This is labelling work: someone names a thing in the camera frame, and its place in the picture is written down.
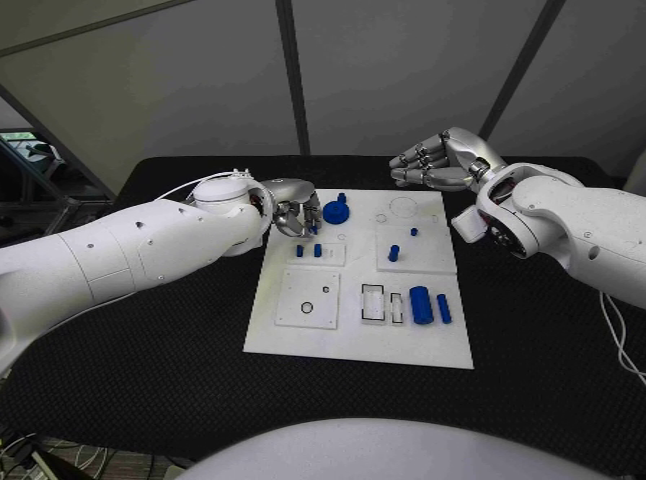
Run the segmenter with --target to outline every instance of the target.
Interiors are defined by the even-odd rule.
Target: robotic hand
[[[508,166],[462,128],[417,144],[390,166],[398,186],[478,194],[452,221],[468,243],[489,236],[518,258],[547,253],[576,279],[646,309],[645,197],[586,188],[541,165]]]
[[[261,184],[247,170],[192,183],[199,184],[184,203],[163,197],[191,184],[83,227],[0,249],[0,378],[52,328],[220,257],[260,247],[271,223],[289,236],[318,232],[320,203],[310,182]]]

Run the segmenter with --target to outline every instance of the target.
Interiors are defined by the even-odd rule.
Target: black mat
[[[394,189],[387,160],[150,159],[117,208],[234,167],[251,168],[261,180],[299,177],[341,191]],[[530,160],[589,186],[610,186],[586,159]],[[455,216],[473,194],[446,194],[444,201]],[[545,255],[519,261],[486,240],[468,245],[455,232],[453,243],[475,371],[243,353],[261,248],[38,341],[0,394],[0,423],[85,444],[201,458],[308,420],[401,418],[491,433],[609,473],[646,472],[646,390],[617,364],[596,291]],[[646,313],[622,309],[646,369]]]

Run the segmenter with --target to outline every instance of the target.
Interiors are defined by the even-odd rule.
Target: round hole
[[[600,247],[596,245],[596,246],[590,249],[590,252],[587,252],[587,257],[590,258],[590,260],[594,260],[599,255],[600,255]]]

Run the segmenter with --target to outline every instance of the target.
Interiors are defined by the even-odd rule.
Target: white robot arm
[[[472,189],[476,204],[453,219],[463,239],[489,236],[519,258],[551,255],[568,274],[646,309],[646,198],[586,188],[568,174],[506,165],[462,128],[434,135],[391,160],[398,185]]]
[[[0,378],[29,344],[67,319],[258,247],[271,222],[289,236],[318,231],[310,182],[261,184],[248,171],[220,175],[202,179],[186,203],[160,197],[0,249]]]

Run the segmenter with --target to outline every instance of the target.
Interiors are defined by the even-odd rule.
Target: white board
[[[342,225],[323,222],[312,239],[295,239],[271,230],[244,351],[475,368],[442,194],[319,190],[322,205],[336,200],[341,191],[351,209]],[[417,236],[411,236],[413,227]],[[310,254],[316,243],[325,247],[319,258]],[[401,248],[395,263],[388,261],[387,243]],[[297,245],[305,246],[299,259]],[[364,284],[384,286],[385,321],[362,320]],[[410,289],[416,286],[426,286],[430,292],[434,322],[429,325],[413,321]],[[400,325],[393,323],[393,293],[403,296]],[[450,324],[443,323],[439,311],[436,297],[442,293],[449,300]],[[328,317],[315,317],[322,311]]]

